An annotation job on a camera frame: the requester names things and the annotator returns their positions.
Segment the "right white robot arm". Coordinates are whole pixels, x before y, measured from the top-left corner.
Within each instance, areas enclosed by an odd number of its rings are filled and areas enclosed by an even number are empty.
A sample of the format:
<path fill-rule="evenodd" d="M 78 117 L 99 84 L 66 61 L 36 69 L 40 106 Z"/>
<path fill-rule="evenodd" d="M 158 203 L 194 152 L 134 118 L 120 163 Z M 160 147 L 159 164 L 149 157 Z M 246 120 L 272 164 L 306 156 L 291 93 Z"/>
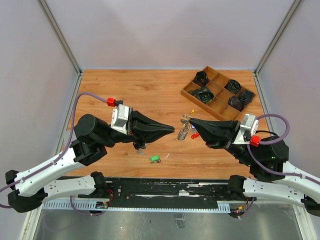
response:
<path fill-rule="evenodd" d="M 240 164 L 249 167 L 253 178 L 232 175 L 228 180 L 226 193 L 220 197 L 231 200 L 269 199 L 287 202 L 305 208 L 318 217 L 320 215 L 320 179 L 289 162 L 289 147 L 284 139 L 289 134 L 290 124 L 283 120 L 285 132 L 279 136 L 271 133 L 260 138 L 258 132 L 260 116 L 246 114 L 242 121 L 209 121 L 190 118 L 190 124 L 197 130 L 210 149 L 224 149 Z"/>

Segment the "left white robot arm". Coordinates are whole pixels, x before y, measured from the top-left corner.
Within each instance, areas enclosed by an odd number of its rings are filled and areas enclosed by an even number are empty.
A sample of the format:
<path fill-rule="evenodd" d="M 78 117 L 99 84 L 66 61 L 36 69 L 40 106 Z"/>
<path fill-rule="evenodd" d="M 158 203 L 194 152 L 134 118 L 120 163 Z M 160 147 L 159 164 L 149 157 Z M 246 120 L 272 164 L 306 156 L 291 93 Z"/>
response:
<path fill-rule="evenodd" d="M 8 206 L 18 213 L 32 211 L 42 204 L 64 197 L 103 198 L 112 190 L 101 172 L 62 179 L 62 176 L 87 167 L 107 155 L 117 143 L 132 143 L 136 150 L 172 134 L 175 128 L 152 120 L 130 107 L 115 108 L 111 123 L 92 114 L 83 115 L 73 128 L 76 139 L 62 152 L 25 171 L 5 174 L 11 192 Z"/>

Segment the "red tagged key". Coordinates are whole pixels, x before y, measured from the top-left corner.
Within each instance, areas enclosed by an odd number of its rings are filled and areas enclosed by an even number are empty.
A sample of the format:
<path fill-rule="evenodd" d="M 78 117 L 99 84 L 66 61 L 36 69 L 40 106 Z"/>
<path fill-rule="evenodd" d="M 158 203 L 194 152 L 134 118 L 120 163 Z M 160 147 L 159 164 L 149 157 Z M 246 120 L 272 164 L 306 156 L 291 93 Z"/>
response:
<path fill-rule="evenodd" d="M 191 135 L 191 138 L 192 138 L 192 139 L 196 139 L 196 138 L 198 138 L 199 136 L 200 136 L 200 134 L 199 134 L 198 132 L 196 132 L 196 133 L 194 133 L 194 134 Z"/>

